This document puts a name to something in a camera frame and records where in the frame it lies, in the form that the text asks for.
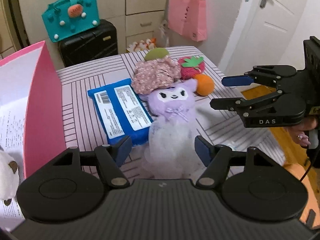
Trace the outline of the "right hand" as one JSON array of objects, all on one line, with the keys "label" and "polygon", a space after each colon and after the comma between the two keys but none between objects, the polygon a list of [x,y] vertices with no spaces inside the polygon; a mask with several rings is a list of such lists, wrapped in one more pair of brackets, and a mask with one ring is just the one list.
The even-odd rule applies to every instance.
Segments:
[{"label": "right hand", "polygon": [[286,130],[289,133],[292,140],[302,147],[310,146],[309,137],[306,135],[306,131],[315,129],[318,125],[318,120],[314,116],[308,116],[302,120],[298,125],[287,127]]}]

